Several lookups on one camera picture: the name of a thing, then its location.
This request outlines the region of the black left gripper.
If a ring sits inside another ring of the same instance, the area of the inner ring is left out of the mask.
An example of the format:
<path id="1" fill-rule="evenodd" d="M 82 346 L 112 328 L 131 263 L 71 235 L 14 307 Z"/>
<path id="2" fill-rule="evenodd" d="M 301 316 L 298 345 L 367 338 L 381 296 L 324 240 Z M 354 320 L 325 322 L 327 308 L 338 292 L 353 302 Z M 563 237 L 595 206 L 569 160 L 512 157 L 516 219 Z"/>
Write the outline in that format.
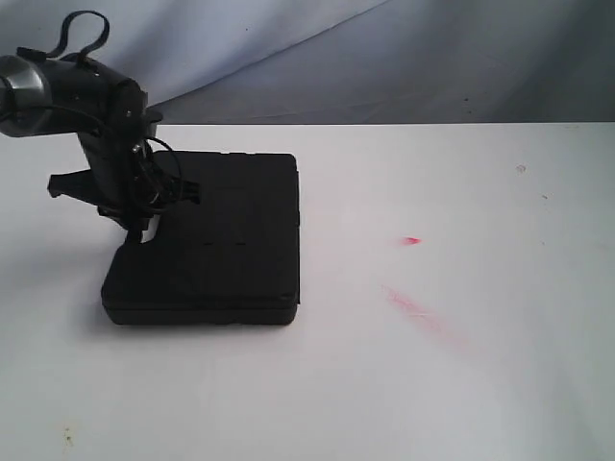
<path id="1" fill-rule="evenodd" d="M 152 218 L 173 205 L 200 203 L 200 186 L 184 178 L 177 153 L 156 137 L 145 140 L 141 121 L 79 133 L 78 139 L 89 168 L 51 176 L 47 190 L 53 198 L 95 206 L 127 231 L 126 244 L 140 244 Z"/>

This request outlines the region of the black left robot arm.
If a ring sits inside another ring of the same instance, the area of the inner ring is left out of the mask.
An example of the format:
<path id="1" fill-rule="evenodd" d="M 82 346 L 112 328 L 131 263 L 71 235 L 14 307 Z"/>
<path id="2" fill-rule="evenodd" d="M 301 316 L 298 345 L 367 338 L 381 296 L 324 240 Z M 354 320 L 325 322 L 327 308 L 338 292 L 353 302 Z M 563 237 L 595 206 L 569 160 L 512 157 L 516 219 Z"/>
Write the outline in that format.
<path id="1" fill-rule="evenodd" d="M 50 196 L 96 206 L 133 241 L 176 203 L 200 201 L 198 183 L 155 162 L 161 119 L 136 81 L 98 61 L 79 54 L 55 60 L 26 48 L 1 59 L 2 134 L 77 135 L 89 167 L 52 176 Z"/>

